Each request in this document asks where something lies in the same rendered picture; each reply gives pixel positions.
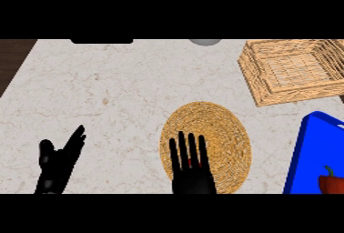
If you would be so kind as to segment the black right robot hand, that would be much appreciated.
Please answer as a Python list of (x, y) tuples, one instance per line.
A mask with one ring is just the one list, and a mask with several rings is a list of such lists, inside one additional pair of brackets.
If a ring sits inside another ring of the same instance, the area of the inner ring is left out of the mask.
[(209, 169), (203, 136), (197, 139), (191, 133), (184, 137), (178, 132), (178, 141), (169, 139), (171, 151), (171, 192), (184, 194), (215, 194), (216, 187)]

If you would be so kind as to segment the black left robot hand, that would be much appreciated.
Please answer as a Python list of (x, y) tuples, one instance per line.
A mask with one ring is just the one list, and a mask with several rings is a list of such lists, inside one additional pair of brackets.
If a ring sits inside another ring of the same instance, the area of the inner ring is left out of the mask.
[(39, 176), (36, 180), (35, 194), (63, 193), (72, 169), (81, 155), (84, 140), (84, 126), (78, 126), (61, 149), (54, 149), (48, 139), (39, 141)]

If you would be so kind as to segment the round woven straw placemat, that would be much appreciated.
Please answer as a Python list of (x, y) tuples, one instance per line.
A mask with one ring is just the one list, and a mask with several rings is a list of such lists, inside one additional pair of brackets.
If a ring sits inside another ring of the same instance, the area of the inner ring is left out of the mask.
[(244, 127), (230, 110), (211, 102), (190, 102), (171, 113), (159, 137), (157, 152), (163, 170), (172, 179), (169, 139), (191, 133), (194, 144), (203, 136), (209, 170), (216, 193), (231, 194), (243, 185), (252, 154)]

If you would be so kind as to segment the square wicker basket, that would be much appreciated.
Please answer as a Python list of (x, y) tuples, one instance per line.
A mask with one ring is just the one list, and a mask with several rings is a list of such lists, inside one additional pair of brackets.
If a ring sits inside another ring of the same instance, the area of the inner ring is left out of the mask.
[(344, 39), (246, 40), (237, 64), (255, 106), (344, 96)]

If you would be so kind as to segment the blue cutting board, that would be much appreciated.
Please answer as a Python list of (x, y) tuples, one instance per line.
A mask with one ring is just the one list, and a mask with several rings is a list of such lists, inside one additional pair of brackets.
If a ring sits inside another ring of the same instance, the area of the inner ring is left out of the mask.
[(344, 122), (314, 111), (301, 121), (283, 193), (320, 194), (324, 166), (336, 177), (344, 177)]

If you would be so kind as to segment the red bell pepper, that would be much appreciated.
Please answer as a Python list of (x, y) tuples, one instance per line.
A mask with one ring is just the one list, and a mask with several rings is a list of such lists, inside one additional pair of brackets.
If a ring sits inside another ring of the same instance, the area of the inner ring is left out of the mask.
[(336, 177), (333, 169), (324, 166), (327, 175), (318, 176), (318, 187), (323, 194), (344, 194), (344, 177)]

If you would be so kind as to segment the grey round object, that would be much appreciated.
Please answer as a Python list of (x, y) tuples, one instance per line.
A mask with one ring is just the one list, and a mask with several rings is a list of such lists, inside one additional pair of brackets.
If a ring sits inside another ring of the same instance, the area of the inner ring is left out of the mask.
[(212, 46), (221, 39), (188, 39), (188, 41), (197, 46)]

